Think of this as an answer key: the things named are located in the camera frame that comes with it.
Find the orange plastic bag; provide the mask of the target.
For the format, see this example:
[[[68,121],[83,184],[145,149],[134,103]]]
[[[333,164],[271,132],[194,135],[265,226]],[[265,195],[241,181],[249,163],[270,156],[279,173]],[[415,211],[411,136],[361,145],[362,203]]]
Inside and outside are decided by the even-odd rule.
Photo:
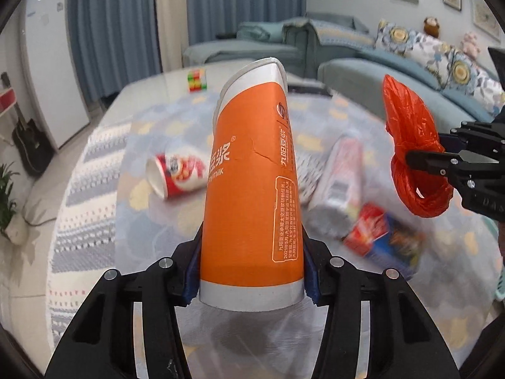
[[[391,175],[400,200],[415,216],[440,216],[448,209],[454,188],[442,176],[407,166],[409,152],[444,151],[431,113],[417,93],[390,75],[383,78],[383,103],[385,128],[395,149]]]

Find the patterned tablecloth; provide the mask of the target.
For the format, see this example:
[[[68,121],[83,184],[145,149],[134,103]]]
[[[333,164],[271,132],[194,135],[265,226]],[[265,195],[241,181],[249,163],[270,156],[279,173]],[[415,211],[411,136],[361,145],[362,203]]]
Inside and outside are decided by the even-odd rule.
[[[258,186],[240,178],[224,181],[215,209],[205,213],[205,190],[171,200],[157,196],[146,179],[146,162],[165,152],[211,157],[214,92],[168,99],[129,87],[115,101],[110,119],[131,122],[116,203],[115,265],[124,273],[145,269],[195,237],[204,221],[230,228],[238,251],[260,243],[273,221],[273,181]],[[399,200],[390,175],[393,142],[384,124],[342,97],[293,95],[288,113],[299,176],[316,181],[334,143],[351,136],[363,147],[363,199],[376,204],[425,237],[411,284],[429,310],[457,364],[475,346],[489,317],[501,265],[496,228],[462,207],[459,196],[441,216],[413,216]],[[308,378],[316,362],[326,311],[309,298],[283,310],[237,313],[198,300],[178,309],[187,361],[195,378]]]

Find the cream curtain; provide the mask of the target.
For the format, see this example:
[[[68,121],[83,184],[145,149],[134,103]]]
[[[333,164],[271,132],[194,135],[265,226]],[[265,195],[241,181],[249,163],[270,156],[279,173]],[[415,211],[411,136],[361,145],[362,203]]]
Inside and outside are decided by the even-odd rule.
[[[187,0],[156,0],[157,36],[163,72],[181,69],[189,46]]]

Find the orange paper cup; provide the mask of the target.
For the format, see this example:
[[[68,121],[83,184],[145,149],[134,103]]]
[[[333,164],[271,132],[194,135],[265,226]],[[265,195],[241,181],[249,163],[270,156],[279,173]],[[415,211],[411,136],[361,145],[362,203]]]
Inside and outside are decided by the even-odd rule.
[[[213,117],[201,302],[279,310],[304,296],[304,253],[287,77],[273,57],[223,86]]]

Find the teal sofa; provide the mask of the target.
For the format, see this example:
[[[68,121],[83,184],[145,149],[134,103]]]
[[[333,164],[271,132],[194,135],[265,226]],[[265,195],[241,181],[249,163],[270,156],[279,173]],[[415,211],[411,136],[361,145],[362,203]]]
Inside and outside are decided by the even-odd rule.
[[[321,81],[380,118],[385,116],[383,78],[390,75],[421,97],[441,131],[449,131],[467,118],[478,122],[495,118],[468,96],[441,89],[436,78],[415,62],[377,49],[377,32],[370,34],[354,16],[307,13],[280,22],[281,44],[241,40],[235,33],[189,46],[183,63],[189,67],[276,57],[287,72]]]

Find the white refrigerator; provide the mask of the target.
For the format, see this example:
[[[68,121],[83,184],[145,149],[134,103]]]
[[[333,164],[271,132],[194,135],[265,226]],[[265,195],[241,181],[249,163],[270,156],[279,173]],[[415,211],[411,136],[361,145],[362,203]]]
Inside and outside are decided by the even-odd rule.
[[[21,55],[43,130],[60,150],[91,122],[74,70],[67,0],[24,0]]]

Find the folded teal blanket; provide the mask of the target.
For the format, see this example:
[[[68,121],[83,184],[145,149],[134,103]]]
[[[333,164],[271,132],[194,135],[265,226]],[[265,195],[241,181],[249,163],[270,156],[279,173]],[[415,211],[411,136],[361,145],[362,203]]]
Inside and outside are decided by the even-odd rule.
[[[282,22],[242,22],[237,29],[236,38],[261,43],[282,43]]]

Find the green houseplant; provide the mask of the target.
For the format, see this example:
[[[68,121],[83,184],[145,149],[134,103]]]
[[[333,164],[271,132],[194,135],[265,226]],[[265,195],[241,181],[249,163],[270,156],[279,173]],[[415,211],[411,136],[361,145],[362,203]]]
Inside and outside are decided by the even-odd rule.
[[[1,235],[9,240],[7,227],[16,213],[16,201],[11,197],[14,188],[13,178],[19,175],[11,169],[12,163],[0,166],[0,220]]]

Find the blue picture box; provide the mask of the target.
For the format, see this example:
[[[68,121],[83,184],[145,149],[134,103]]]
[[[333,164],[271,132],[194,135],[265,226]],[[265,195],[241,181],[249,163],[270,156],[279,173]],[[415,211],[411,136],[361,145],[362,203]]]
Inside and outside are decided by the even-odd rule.
[[[376,204],[364,204],[353,229],[343,245],[381,266],[394,268],[405,279],[417,272],[425,244],[425,234],[403,222]]]

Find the blue curtain left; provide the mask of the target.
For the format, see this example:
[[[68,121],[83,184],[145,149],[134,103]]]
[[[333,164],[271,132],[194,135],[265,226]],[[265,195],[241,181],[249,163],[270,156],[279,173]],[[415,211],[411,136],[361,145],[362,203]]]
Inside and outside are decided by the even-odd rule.
[[[155,0],[67,0],[70,46],[85,100],[162,72]]]

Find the black smartphone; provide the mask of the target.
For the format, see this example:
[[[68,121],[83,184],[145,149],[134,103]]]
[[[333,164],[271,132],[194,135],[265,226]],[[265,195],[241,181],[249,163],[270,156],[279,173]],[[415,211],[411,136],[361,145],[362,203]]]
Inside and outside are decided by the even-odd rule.
[[[300,95],[317,95],[323,97],[332,97],[331,91],[324,84],[316,83],[289,83],[288,92]]]

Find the striped knit rug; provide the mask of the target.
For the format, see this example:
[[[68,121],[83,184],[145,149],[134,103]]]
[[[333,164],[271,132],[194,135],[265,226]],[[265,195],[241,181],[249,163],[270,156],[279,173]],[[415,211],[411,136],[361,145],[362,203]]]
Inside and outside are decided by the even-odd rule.
[[[102,273],[114,266],[117,187],[130,129],[129,122],[96,128],[70,175],[48,258],[51,349]]]

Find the black guitar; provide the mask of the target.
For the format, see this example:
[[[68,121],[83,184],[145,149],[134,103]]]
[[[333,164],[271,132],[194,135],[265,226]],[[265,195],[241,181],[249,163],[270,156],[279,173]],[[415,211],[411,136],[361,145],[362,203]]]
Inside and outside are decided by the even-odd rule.
[[[26,120],[20,106],[14,88],[6,72],[1,73],[3,91],[1,93],[1,107],[7,111],[15,110],[17,123],[12,132],[12,140],[17,148],[25,171],[33,178],[40,178],[46,171],[55,151],[45,135],[36,125],[34,119]]]

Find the floral cushion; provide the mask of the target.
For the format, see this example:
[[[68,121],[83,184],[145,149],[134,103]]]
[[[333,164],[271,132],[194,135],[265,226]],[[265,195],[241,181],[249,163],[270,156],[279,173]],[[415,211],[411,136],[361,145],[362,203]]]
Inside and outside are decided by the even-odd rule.
[[[492,117],[504,106],[504,90],[498,79],[463,50],[440,39],[382,20],[375,47],[415,62],[436,78],[441,89],[468,96]]]

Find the light blue laundry basket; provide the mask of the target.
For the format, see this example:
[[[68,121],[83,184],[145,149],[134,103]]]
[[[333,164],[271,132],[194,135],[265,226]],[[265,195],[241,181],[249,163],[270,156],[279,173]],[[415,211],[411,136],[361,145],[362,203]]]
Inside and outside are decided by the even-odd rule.
[[[498,223],[498,246],[502,255],[502,269],[496,286],[495,296],[498,301],[505,299],[505,223]]]

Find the red white paper cup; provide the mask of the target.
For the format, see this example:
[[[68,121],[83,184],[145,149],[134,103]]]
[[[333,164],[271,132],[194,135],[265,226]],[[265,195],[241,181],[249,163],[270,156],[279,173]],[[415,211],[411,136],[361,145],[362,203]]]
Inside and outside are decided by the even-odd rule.
[[[208,181],[209,156],[200,149],[167,148],[146,161],[146,180],[159,198],[173,199],[204,188]]]

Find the rubik's cube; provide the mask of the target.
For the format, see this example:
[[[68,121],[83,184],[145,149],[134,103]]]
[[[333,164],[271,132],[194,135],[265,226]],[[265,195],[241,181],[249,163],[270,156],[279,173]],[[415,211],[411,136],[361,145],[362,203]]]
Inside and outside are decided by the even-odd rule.
[[[187,87],[190,93],[207,90],[205,69],[191,69],[187,72]]]

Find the pink pig plush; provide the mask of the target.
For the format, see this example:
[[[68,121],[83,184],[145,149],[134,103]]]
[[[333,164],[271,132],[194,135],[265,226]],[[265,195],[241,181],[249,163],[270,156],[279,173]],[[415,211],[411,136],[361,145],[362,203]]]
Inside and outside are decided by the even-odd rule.
[[[461,49],[468,57],[476,61],[480,54],[477,35],[473,32],[465,33],[461,41]]]

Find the brown monkey plush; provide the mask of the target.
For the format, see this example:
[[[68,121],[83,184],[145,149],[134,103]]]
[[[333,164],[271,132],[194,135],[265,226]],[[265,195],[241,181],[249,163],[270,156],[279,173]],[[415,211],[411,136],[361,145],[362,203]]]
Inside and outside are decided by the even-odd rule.
[[[440,24],[435,17],[426,17],[424,20],[424,33],[437,39],[440,33]]]

